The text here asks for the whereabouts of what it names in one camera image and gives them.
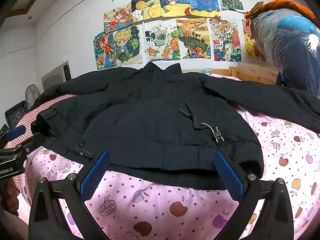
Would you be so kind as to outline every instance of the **black plastic crate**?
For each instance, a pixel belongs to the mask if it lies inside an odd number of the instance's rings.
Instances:
[[[15,128],[21,118],[28,112],[30,112],[30,110],[28,109],[28,105],[25,100],[5,111],[4,116],[7,120],[9,129],[12,130]]]

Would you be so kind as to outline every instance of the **wooden bed frame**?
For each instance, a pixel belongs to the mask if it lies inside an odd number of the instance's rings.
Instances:
[[[266,85],[276,84],[278,73],[279,71],[273,68],[263,67],[244,62],[238,62],[237,67],[229,67],[229,69],[211,69],[211,74],[232,76],[246,81],[260,82]]]

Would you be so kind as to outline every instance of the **pink bedsheet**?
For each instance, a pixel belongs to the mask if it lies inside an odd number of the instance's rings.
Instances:
[[[19,125],[24,124],[30,130],[30,123],[38,112],[71,96],[43,104],[26,115]],[[286,182],[297,239],[319,209],[320,136],[300,125],[250,113],[240,106],[237,111],[261,143],[265,164],[262,179],[281,177]],[[24,139],[12,141],[9,147]],[[77,173],[82,165],[40,147],[28,156],[25,167],[25,174],[15,181],[26,201],[31,203],[40,177],[64,179],[69,173]],[[65,201],[61,200],[60,204],[72,232],[81,236]],[[164,186],[114,171],[105,173],[92,199],[85,204],[103,231],[111,239],[121,240],[213,239],[238,205],[227,191]],[[262,205],[260,200],[243,237],[252,231]]]

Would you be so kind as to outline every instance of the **blue gripper pad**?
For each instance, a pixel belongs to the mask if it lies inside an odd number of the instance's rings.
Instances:
[[[108,166],[108,151],[104,151],[80,185],[82,201],[92,198]]]
[[[230,164],[220,151],[214,154],[214,166],[234,201],[242,201],[244,198],[244,186]]]

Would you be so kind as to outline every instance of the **ceiling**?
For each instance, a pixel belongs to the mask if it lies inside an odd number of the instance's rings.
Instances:
[[[9,13],[9,16],[14,16],[4,20],[1,31],[36,24],[55,1],[57,0],[17,0]]]

